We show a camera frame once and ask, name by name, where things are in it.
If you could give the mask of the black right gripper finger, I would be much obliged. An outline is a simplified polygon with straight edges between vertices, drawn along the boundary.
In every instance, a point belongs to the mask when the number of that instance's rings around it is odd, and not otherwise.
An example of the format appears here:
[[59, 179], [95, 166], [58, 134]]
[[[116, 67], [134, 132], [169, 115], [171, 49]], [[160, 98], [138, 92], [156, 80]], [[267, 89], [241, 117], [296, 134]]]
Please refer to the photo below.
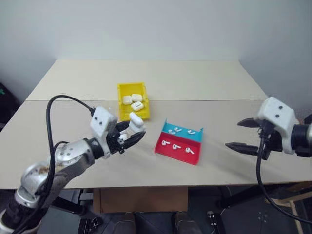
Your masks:
[[248, 127], [248, 128], [260, 127], [260, 123], [252, 117], [241, 120], [240, 122], [237, 123], [237, 125], [242, 126], [242, 127]]
[[258, 147], [247, 145], [246, 143], [239, 143], [239, 142], [230, 142], [225, 144], [231, 150], [234, 150], [238, 153], [257, 156], [258, 155]]

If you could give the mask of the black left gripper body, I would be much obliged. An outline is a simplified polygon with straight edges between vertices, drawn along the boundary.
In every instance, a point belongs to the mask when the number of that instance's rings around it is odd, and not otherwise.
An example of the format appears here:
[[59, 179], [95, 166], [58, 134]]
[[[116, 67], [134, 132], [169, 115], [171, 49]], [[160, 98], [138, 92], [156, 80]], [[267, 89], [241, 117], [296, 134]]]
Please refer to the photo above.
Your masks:
[[121, 140], [120, 140], [120, 135], [121, 133], [118, 132], [118, 130], [116, 129], [116, 126], [113, 127], [112, 129], [109, 130], [107, 137], [106, 137], [106, 141], [107, 141], [107, 145], [109, 147], [110, 150], [110, 154], [115, 154], [117, 152], [119, 152], [120, 154], [124, 153], [121, 152]]

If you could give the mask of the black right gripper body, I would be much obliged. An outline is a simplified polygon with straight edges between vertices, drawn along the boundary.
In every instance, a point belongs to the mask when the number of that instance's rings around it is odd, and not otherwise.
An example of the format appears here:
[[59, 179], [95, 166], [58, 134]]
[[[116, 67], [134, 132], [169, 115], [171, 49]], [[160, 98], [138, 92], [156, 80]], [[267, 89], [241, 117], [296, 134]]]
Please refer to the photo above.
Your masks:
[[269, 121], [259, 120], [258, 123], [260, 125], [258, 130], [260, 137], [258, 156], [263, 160], [268, 160], [271, 151], [283, 151], [281, 135]]

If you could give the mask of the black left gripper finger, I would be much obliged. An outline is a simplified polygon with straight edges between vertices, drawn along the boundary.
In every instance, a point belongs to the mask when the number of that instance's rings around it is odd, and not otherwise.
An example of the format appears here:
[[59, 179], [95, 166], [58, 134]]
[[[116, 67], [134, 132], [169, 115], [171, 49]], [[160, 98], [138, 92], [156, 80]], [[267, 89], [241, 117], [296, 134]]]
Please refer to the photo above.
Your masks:
[[128, 137], [127, 134], [121, 134], [120, 135], [120, 140], [121, 140], [121, 152], [124, 152], [126, 149], [134, 146], [135, 144], [137, 144], [145, 135], [145, 131], [142, 132], [137, 132], [133, 135], [131, 135], [130, 137]]
[[129, 127], [130, 121], [122, 121], [116, 124], [116, 129], [118, 130], [118, 132], [122, 132], [124, 130], [126, 130]]

